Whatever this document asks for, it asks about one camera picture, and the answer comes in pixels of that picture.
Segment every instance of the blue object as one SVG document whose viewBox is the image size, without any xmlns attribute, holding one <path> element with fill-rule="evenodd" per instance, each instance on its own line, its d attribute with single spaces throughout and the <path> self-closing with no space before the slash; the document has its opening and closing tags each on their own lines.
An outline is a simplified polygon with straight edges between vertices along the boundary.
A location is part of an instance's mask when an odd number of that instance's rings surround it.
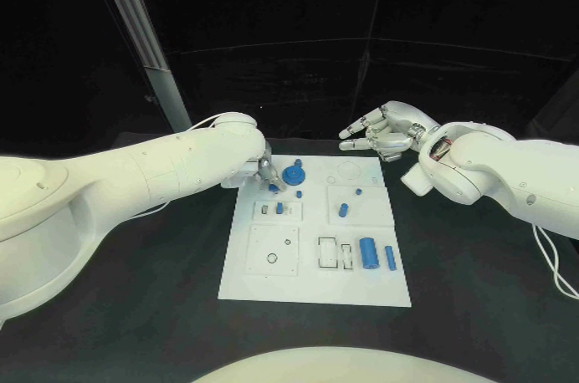
<svg viewBox="0 0 579 383">
<path fill-rule="evenodd" d="M 395 270 L 394 252 L 393 252 L 393 247 L 391 246 L 385 247 L 385 257 L 388 259 L 388 268 L 390 268 L 390 270 Z"/>
<path fill-rule="evenodd" d="M 377 261 L 377 244 L 374 238 L 362 238 L 359 240 L 359 253 L 362 255 L 364 268 L 378 268 L 380 263 Z"/>
<path fill-rule="evenodd" d="M 345 203 L 341 204 L 341 211 L 338 214 L 341 217 L 345 217 L 348 214 L 348 205 Z"/>
<path fill-rule="evenodd" d="M 296 159 L 293 166 L 289 166 L 283 170 L 281 179 L 291 186 L 299 185 L 304 181 L 304 170 L 299 159 Z"/>
</svg>

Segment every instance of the white board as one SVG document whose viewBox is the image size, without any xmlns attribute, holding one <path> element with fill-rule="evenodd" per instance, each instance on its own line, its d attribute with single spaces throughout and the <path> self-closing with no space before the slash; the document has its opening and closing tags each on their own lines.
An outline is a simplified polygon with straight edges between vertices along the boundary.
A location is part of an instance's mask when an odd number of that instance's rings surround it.
<svg viewBox="0 0 579 383">
<path fill-rule="evenodd" d="M 238 189 L 218 298 L 410 307 L 378 159 L 274 155 L 280 173 L 296 158 L 304 169 L 299 186 L 274 194 L 250 180 Z M 342 203 L 348 204 L 345 217 L 338 216 Z M 362 268 L 358 242 L 364 237 L 377 244 L 380 268 L 371 270 Z M 393 247 L 394 271 L 385 245 Z"/>
</svg>

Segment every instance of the black table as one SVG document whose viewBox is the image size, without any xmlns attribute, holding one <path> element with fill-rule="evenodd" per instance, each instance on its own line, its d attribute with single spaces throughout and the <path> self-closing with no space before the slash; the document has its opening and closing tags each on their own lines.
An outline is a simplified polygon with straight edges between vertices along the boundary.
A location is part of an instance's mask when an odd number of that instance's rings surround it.
<svg viewBox="0 0 579 383">
<path fill-rule="evenodd" d="M 335 141 L 271 145 L 352 155 Z M 400 182 L 414 162 L 382 164 L 413 308 L 216 300 L 237 190 L 214 187 L 124 222 L 69 287 L 6 322 L 0 381 L 185 383 L 310 345 L 395 351 L 501 382 L 576 381 L 579 303 L 556 291 L 531 226 L 488 198 L 417 197 Z M 576 251 L 551 236 L 579 287 Z"/>
</svg>

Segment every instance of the cable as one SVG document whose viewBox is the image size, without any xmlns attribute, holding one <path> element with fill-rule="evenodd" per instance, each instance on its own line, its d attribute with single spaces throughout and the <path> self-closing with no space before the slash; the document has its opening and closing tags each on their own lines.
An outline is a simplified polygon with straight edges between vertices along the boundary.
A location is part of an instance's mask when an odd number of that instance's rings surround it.
<svg viewBox="0 0 579 383">
<path fill-rule="evenodd" d="M 209 120 L 214 120 L 216 117 L 219 117 L 221 114 L 212 115 L 211 117 L 208 117 L 203 121 L 199 121 L 190 128 L 188 128 L 186 130 L 193 130 L 201 124 L 205 124 Z"/>
<path fill-rule="evenodd" d="M 221 115 L 221 114 L 212 115 L 212 116 L 208 117 L 203 121 L 198 122 L 198 123 L 196 123 L 190 128 L 188 128 L 186 130 L 193 130 L 201 124 L 203 124 L 203 123 L 208 122 L 209 120 L 214 120 L 219 115 Z M 144 216 L 149 216 L 150 214 L 153 214 L 153 213 L 156 213 L 156 212 L 160 212 L 160 211 L 166 208 L 166 206 L 169 205 L 170 202 L 172 202 L 172 201 L 166 202 L 164 205 L 163 205 L 159 209 L 154 209 L 154 210 L 151 210 L 150 212 L 146 212 L 146 213 L 140 213 L 140 214 L 137 214 L 136 216 L 130 217 L 127 220 L 133 220 L 134 218 L 144 217 Z"/>
<path fill-rule="evenodd" d="M 172 202 L 172 201 L 169 201 L 159 209 L 154 209 L 154 210 L 151 210 L 150 212 L 146 212 L 146 213 L 140 213 L 140 214 L 137 214 L 136 216 L 130 217 L 127 220 L 133 220 L 134 218 L 144 217 L 144 216 L 149 216 L 150 214 L 153 214 L 153 213 L 156 213 L 156 212 L 160 212 L 160 211 L 166 208 L 166 205 L 167 205 L 170 202 Z"/>
<path fill-rule="evenodd" d="M 554 286 L 557 287 L 557 289 L 560 290 L 560 292 L 567 295 L 572 299 L 577 299 L 579 300 L 579 293 L 574 291 L 573 287 L 570 286 L 570 284 L 567 283 L 567 280 L 563 278 L 563 276 L 560 276 L 559 274 L 559 253 L 557 253 L 557 248 L 553 244 L 551 238 L 546 235 L 546 231 L 543 230 L 541 227 L 537 227 L 534 224 L 533 225 L 533 235 L 534 235 L 534 239 L 537 240 L 537 245 L 540 248 L 540 252 L 543 253 L 543 256 L 546 257 L 546 263 L 549 264 L 549 267 L 553 270 L 553 281 L 554 281 Z M 537 229 L 540 230 L 540 232 L 543 233 L 543 236 L 546 237 L 546 240 L 549 241 L 549 243 L 551 244 L 551 250 L 553 250 L 553 262 L 551 259 L 549 258 L 549 255 L 546 254 L 546 249 L 543 248 L 543 244 L 540 243 L 538 240 L 538 235 L 537 235 Z M 563 284 L 566 285 L 569 291 L 572 292 L 567 293 L 563 288 L 560 287 L 559 284 L 559 280 L 563 282 Z"/>
</svg>

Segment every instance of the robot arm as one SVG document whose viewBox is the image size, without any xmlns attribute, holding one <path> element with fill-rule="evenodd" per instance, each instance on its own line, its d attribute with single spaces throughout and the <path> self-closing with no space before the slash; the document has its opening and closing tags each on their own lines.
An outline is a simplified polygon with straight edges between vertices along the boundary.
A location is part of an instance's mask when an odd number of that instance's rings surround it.
<svg viewBox="0 0 579 383">
<path fill-rule="evenodd" d="M 280 189 L 248 115 L 62 161 L 0 157 L 0 320 L 46 302 L 114 227 L 149 208 L 260 173 Z"/>
<path fill-rule="evenodd" d="M 372 148 L 385 161 L 407 149 L 419 151 L 419 162 L 401 177 L 419 196 L 434 187 L 452 201 L 469 205 L 486 195 L 514 217 L 579 239 L 577 146 L 515 140 L 505 131 L 472 122 L 440 126 L 400 102 L 371 111 L 341 138 L 364 127 L 367 137 L 343 141 L 341 149 Z"/>
</svg>

